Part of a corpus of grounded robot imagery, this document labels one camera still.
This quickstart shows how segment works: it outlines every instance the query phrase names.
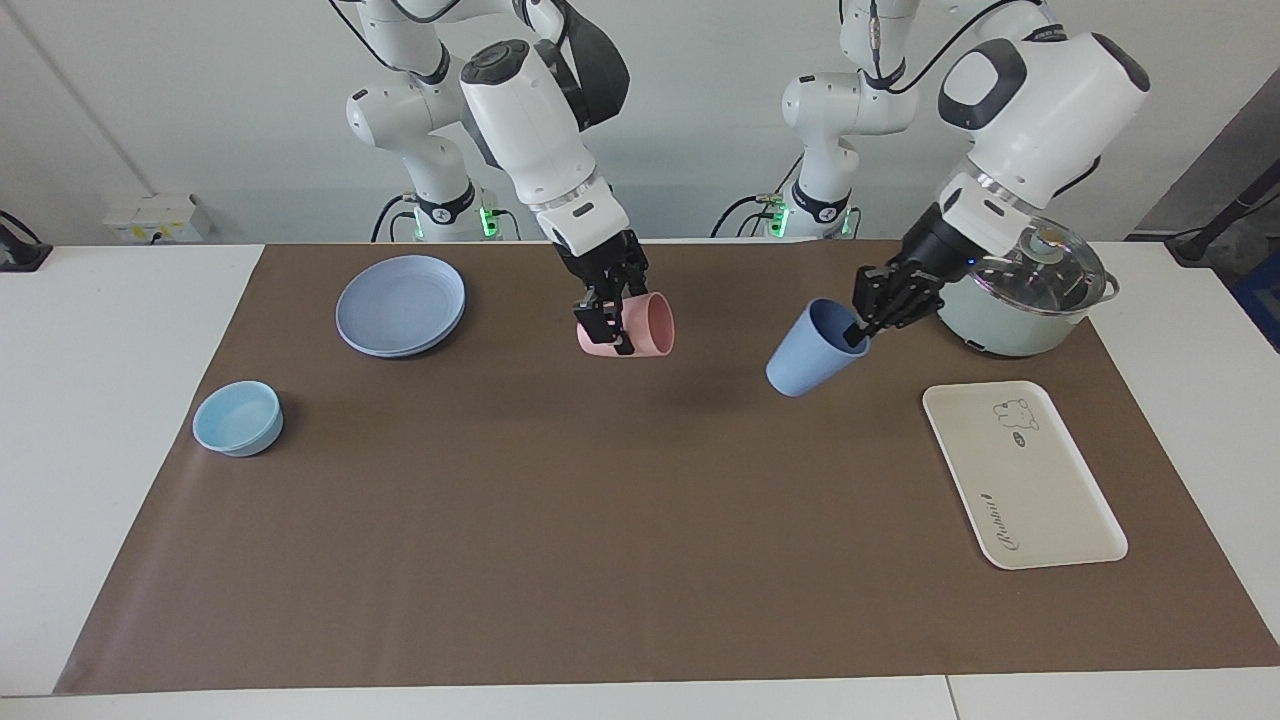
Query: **bear drawing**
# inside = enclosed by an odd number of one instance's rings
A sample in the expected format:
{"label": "bear drawing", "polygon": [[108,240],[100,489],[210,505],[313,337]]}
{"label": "bear drawing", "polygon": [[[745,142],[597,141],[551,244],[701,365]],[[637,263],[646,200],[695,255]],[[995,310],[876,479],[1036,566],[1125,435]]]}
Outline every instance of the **bear drawing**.
{"label": "bear drawing", "polygon": [[1025,400],[1010,400],[995,407],[1000,424],[1006,428],[1023,428],[1025,430],[1038,430],[1039,424],[1032,414],[1030,405]]}

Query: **pink cup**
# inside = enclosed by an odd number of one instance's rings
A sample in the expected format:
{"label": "pink cup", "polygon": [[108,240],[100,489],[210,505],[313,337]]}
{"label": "pink cup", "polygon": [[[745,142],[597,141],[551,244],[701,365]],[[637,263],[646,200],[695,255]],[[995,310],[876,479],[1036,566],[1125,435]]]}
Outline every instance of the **pink cup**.
{"label": "pink cup", "polygon": [[622,327],[636,347],[635,355],[618,355],[612,345],[595,345],[577,325],[577,343],[582,352],[596,357],[666,357],[676,346],[676,318],[660,292],[622,300]]}

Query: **pot handle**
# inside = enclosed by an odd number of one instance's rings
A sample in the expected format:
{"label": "pot handle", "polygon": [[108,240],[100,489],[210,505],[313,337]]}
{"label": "pot handle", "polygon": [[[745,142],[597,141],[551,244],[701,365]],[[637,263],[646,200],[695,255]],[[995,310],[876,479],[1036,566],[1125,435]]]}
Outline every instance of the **pot handle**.
{"label": "pot handle", "polygon": [[1103,292],[1102,297],[1098,299],[1098,302],[1106,302],[1107,300],[1115,300],[1115,297],[1117,295],[1120,295],[1120,281],[1117,281],[1116,277],[1112,275],[1111,273],[1107,273],[1107,290],[1110,292]]}

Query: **black stand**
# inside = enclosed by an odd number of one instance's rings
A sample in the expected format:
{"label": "black stand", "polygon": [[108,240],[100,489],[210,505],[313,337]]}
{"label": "black stand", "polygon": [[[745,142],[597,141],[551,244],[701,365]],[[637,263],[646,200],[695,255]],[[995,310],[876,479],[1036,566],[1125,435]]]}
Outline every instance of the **black stand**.
{"label": "black stand", "polygon": [[1231,227],[1236,220],[1243,218],[1249,210],[1252,210],[1258,202],[1262,201],[1262,196],[1267,193],[1272,187],[1280,184],[1280,160],[1276,160],[1270,168],[1267,168],[1258,179],[1253,181],[1244,192],[1240,193],[1230,205],[1228,205],[1216,218],[1210,220],[1204,229],[1196,234],[1196,237],[1179,241],[1176,238],[1170,238],[1165,241],[1165,247],[1172,254],[1174,260],[1184,268],[1199,268],[1202,266],[1201,260],[1204,259],[1204,252],[1208,251],[1208,246],[1213,245],[1222,232]]}
{"label": "black stand", "polygon": [[[0,273],[35,273],[45,264],[45,258],[54,251],[52,245],[29,245],[18,240],[9,228],[0,225]],[[3,260],[8,255],[12,260]]]}

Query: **stacked plates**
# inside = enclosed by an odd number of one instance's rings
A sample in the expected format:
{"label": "stacked plates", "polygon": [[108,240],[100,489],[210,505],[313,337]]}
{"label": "stacked plates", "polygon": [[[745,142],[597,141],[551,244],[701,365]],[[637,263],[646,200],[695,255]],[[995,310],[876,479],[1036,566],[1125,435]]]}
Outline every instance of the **stacked plates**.
{"label": "stacked plates", "polygon": [[408,357],[439,345],[462,319],[466,287],[453,265],[426,255],[383,260],[338,299],[338,334],[374,357]]}

